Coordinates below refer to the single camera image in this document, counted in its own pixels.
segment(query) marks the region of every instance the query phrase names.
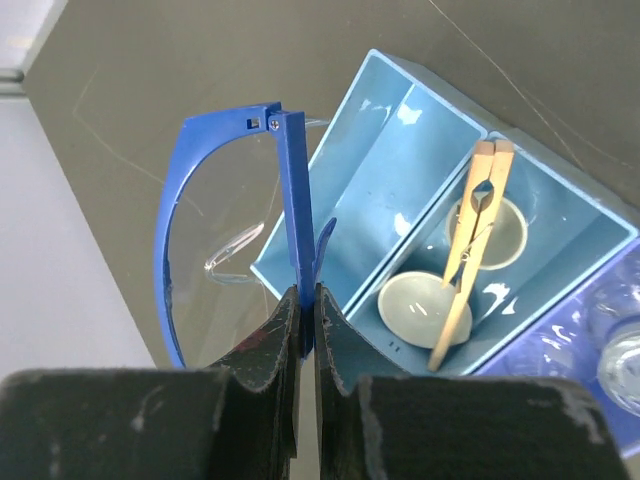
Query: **white wall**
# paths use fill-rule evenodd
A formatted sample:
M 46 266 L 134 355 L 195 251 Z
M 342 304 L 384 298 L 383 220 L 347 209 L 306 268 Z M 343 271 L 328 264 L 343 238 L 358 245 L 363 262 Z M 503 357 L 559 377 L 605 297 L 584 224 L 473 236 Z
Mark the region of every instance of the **white wall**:
M 0 99 L 0 312 L 0 378 L 153 366 L 26 98 Z

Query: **white bowl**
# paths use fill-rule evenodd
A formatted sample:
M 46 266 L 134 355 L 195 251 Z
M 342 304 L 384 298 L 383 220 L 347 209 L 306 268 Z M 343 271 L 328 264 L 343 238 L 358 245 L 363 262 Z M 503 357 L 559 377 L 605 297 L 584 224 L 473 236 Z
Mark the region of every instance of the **white bowl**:
M 458 224 L 459 205 L 460 202 L 456 202 L 447 215 L 444 231 L 449 245 L 451 245 L 451 239 Z M 508 267 L 524 251 L 528 237 L 527 221 L 511 200 L 502 199 L 498 216 L 489 235 L 489 242 L 480 264 L 482 270 L 498 270 Z
M 442 287 L 442 277 L 428 272 L 406 272 L 392 277 L 378 295 L 382 321 L 395 335 L 422 348 L 434 348 L 449 314 L 455 287 Z M 471 334 L 471 309 L 466 306 L 451 345 Z

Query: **blue plastic clip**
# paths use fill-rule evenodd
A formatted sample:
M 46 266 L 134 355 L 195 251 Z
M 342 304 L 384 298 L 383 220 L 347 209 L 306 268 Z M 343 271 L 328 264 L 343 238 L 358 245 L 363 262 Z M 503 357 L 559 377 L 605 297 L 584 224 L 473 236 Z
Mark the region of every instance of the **blue plastic clip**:
M 317 246 L 314 246 L 304 113 L 281 111 L 280 103 L 267 103 L 189 118 L 176 141 L 160 200 L 154 246 L 156 304 L 162 334 L 174 366 L 186 366 L 171 313 L 168 252 L 176 206 L 189 179 L 213 152 L 239 138 L 267 131 L 278 145 L 289 257 L 296 270 L 302 310 L 300 338 L 303 357 L 313 348 L 315 284 L 335 219 L 325 226 Z

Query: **wooden clothespin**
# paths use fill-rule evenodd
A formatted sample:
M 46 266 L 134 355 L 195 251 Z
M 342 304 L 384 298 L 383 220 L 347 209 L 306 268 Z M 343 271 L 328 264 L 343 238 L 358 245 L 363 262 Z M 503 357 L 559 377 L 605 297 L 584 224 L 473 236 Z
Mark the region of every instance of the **wooden clothespin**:
M 513 144 L 506 140 L 496 140 L 495 144 L 492 142 L 476 144 L 442 286 L 448 285 L 456 274 L 461 272 L 449 315 L 429 358 L 428 368 L 433 372 L 440 368 L 471 296 L 507 186 L 513 155 Z M 491 190 L 478 200 L 476 192 L 479 187 L 486 186 L 487 182 L 490 183 Z

